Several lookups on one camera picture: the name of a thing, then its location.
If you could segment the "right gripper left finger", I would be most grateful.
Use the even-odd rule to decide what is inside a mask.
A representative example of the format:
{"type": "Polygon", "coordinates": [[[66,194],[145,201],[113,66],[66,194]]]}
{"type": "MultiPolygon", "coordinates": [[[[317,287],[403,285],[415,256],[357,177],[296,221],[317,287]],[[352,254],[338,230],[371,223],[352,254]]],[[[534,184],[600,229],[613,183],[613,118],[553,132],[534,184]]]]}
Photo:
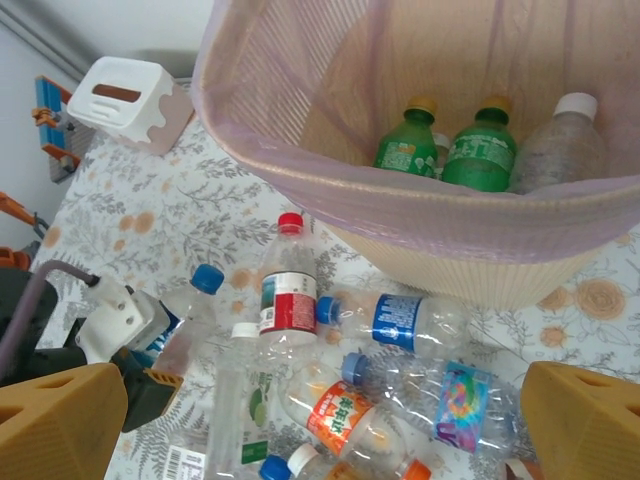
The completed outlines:
{"type": "Polygon", "coordinates": [[[111,363],[1,389],[3,479],[102,479],[125,419],[125,387],[111,363]]]}

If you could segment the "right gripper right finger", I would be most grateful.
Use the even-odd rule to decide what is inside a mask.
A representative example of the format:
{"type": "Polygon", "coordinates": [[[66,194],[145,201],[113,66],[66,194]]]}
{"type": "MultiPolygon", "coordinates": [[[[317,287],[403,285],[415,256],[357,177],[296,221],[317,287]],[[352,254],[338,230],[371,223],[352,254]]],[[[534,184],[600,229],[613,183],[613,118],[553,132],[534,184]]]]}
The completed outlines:
{"type": "Polygon", "coordinates": [[[547,479],[639,477],[639,385],[557,362],[534,362],[522,414],[547,479]]]}

